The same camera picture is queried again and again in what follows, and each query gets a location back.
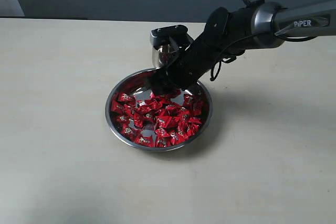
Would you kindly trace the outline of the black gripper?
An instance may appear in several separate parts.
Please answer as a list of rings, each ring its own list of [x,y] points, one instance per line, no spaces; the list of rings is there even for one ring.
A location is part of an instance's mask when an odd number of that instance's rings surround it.
[[[222,49],[207,44],[204,35],[193,43],[166,67],[165,76],[153,73],[147,78],[147,85],[155,95],[180,95],[181,89],[194,85],[215,64]]]

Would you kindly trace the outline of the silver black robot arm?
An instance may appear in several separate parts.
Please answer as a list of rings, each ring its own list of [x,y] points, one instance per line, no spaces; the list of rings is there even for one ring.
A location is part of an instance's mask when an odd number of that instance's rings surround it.
[[[277,48],[285,41],[304,42],[333,35],[335,0],[295,8],[258,0],[235,12],[219,7],[195,39],[184,25],[151,31],[152,46],[169,45],[173,53],[147,79],[147,85],[156,95],[186,90],[207,72],[215,80],[222,64],[235,61],[246,50]]]

